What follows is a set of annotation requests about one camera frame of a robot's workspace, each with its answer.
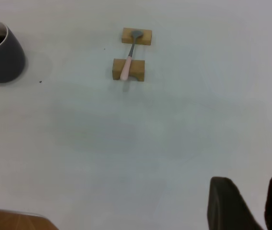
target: dark gray mug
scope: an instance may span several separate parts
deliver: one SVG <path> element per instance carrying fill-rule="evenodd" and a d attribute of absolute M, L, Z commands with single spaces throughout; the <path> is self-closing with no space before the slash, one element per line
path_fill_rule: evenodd
<path fill-rule="evenodd" d="M 7 25 L 0 22 L 0 83 L 16 79 L 25 66 L 24 51 Z"/>

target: pink spoon handle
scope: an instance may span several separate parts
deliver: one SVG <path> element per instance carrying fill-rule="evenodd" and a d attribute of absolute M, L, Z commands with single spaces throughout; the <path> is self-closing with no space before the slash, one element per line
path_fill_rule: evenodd
<path fill-rule="evenodd" d="M 128 79 L 128 74 L 130 72 L 131 62 L 132 62 L 132 57 L 128 56 L 125 61 L 125 66 L 123 67 L 123 70 L 120 75 L 120 79 L 123 81 L 126 81 Z"/>

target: white surface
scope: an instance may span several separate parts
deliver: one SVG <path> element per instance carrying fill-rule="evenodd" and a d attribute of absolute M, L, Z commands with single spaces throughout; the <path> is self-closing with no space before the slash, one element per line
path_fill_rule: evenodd
<path fill-rule="evenodd" d="M 201 230 L 212 176 L 264 227 L 271 0 L 0 0 L 29 60 L 0 86 L 0 208 L 60 230 Z M 113 81 L 123 27 L 145 82 Z"/>

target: metal spoon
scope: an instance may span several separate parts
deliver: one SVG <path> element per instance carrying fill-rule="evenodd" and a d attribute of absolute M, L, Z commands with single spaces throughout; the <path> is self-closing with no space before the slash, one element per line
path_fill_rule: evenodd
<path fill-rule="evenodd" d="M 140 30 L 134 30 L 131 32 L 132 34 L 132 37 L 134 39 L 134 42 L 133 42 L 133 45 L 132 45 L 132 48 L 131 48 L 131 51 L 125 61 L 125 66 L 123 67 L 123 70 L 121 72 L 121 75 L 120 75 L 120 79 L 123 80 L 123 81 L 126 81 L 128 79 L 128 73 L 130 71 L 130 66 L 131 66 L 131 62 L 132 62 L 132 56 L 133 56 L 133 51 L 134 51 L 134 47 L 135 47 L 135 43 L 136 43 L 136 40 L 143 36 L 144 33 Z"/>

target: wooden surface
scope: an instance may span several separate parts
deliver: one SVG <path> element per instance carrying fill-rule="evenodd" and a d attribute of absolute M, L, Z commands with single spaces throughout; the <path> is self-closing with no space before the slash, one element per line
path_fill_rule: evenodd
<path fill-rule="evenodd" d="M 43 217 L 0 211 L 0 230 L 58 230 Z"/>
<path fill-rule="evenodd" d="M 120 75 L 125 65 L 125 59 L 114 59 L 113 60 L 113 79 L 119 80 Z M 138 79 L 138 81 L 145 80 L 145 61 L 142 60 L 132 60 L 129 76 L 133 76 Z"/>
<path fill-rule="evenodd" d="M 139 45 L 151 45 L 152 40 L 152 30 L 142 30 L 142 29 L 132 29 L 132 28 L 123 28 L 122 32 L 122 43 L 133 43 L 133 37 L 131 36 L 131 32 L 133 30 L 140 30 L 144 33 L 144 35 L 136 40 L 136 44 Z"/>

